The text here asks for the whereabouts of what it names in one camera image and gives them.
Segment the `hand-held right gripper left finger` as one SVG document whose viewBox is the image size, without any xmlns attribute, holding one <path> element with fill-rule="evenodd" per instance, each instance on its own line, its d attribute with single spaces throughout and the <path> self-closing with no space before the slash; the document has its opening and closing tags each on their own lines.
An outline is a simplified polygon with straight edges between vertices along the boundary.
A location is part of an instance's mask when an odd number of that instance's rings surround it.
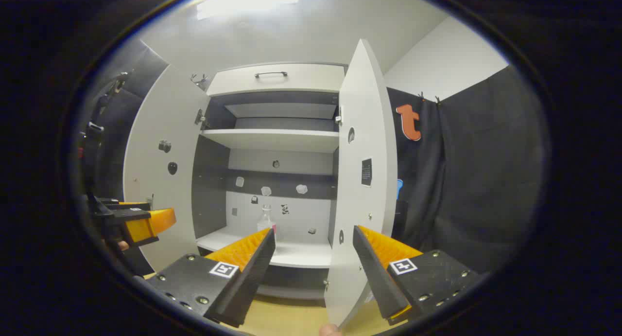
<svg viewBox="0 0 622 336">
<path fill-rule="evenodd" d="M 206 256 L 185 254 L 146 286 L 179 312 L 239 327 L 275 249 L 274 230 L 266 228 Z"/>
</svg>

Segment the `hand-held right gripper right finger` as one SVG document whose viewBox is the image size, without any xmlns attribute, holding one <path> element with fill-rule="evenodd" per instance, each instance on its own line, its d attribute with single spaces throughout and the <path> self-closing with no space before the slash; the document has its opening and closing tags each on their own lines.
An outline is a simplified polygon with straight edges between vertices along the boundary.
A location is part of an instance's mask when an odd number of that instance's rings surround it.
<svg viewBox="0 0 622 336">
<path fill-rule="evenodd" d="M 438 314 L 482 280 L 442 250 L 421 252 L 361 225 L 353 228 L 353 247 L 380 315 L 391 325 Z"/>
</svg>

